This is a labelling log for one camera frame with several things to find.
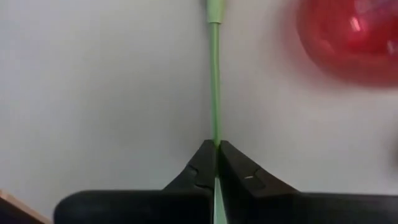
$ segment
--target green cable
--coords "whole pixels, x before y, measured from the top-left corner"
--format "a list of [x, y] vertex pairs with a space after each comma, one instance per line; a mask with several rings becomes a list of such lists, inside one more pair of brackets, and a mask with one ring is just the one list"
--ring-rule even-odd
[[[218, 149], [221, 143], [220, 113], [220, 24], [224, 16], [224, 0], [207, 0], [208, 22], [210, 24], [210, 70], [211, 70], [211, 108], [213, 115], [213, 140]], [[214, 224], [227, 224], [223, 193], [218, 176], [215, 179]]]
[[212, 22], [210, 23], [211, 108], [213, 115], [213, 140], [217, 148], [219, 148], [221, 143], [219, 39], [220, 24]]

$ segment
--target red object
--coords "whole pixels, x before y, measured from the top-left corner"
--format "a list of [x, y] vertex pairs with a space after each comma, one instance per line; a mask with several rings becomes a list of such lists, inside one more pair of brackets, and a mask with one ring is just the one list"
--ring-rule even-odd
[[350, 82], [398, 86], [398, 0], [301, 0], [297, 29], [321, 68]]

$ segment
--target cable connector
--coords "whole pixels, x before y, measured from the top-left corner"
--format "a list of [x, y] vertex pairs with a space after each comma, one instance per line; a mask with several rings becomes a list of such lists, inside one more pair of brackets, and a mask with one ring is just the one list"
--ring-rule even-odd
[[207, 21], [222, 23], [224, 18], [225, 0], [207, 0]]

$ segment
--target white background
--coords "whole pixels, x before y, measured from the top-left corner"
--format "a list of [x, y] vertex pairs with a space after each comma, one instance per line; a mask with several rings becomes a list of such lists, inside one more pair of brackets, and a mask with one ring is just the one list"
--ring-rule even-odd
[[[227, 0], [223, 138], [299, 190], [398, 194], [398, 91], [306, 58], [294, 0]], [[0, 189], [50, 217], [160, 189], [211, 137], [203, 0], [0, 2]]]

